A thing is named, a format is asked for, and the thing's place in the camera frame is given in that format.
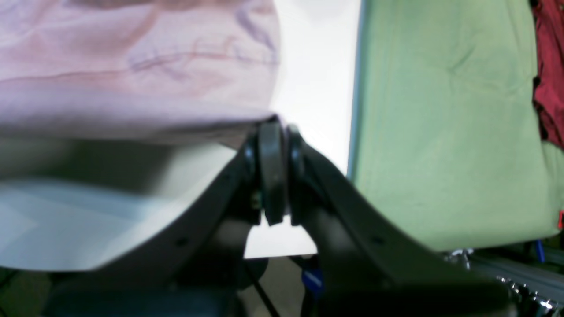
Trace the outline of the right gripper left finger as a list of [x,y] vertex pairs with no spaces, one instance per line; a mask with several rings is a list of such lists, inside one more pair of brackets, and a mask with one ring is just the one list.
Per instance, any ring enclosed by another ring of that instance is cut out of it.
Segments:
[[247,238],[286,209],[280,124],[261,124],[177,219],[115,260],[61,277],[44,317],[245,317]]

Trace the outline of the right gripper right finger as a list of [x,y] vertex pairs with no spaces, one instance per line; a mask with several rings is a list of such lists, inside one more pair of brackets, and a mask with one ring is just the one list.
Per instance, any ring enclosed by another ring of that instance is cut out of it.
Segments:
[[314,241],[319,317],[511,317],[509,291],[443,260],[387,220],[294,125],[288,127],[292,223]]

